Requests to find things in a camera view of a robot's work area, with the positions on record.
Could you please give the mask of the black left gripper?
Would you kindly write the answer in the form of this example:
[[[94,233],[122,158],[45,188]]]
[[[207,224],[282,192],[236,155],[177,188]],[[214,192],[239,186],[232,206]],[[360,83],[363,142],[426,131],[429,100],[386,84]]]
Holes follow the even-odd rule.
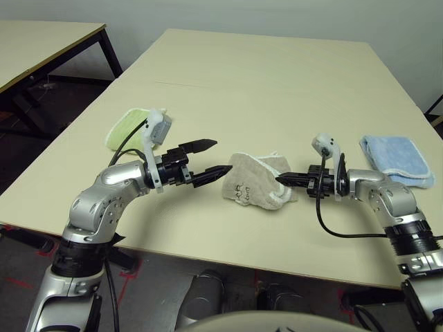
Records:
[[[188,154],[196,154],[210,149],[217,144],[216,140],[199,139],[182,143],[165,154],[155,156],[154,161],[158,178],[154,178],[155,185],[183,185],[192,183],[194,188],[202,187],[217,181],[232,170],[232,165],[217,165],[205,169],[199,174],[191,174],[188,170]]]

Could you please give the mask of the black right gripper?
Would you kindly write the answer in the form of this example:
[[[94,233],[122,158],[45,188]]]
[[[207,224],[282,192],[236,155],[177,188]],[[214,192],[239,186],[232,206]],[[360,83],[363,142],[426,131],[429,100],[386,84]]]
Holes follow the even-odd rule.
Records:
[[[308,196],[316,198],[320,179],[320,165],[310,165],[307,174],[285,172],[279,174],[275,179],[285,187],[306,187]],[[321,199],[326,196],[335,195],[334,180],[334,170],[325,168],[320,188]]]

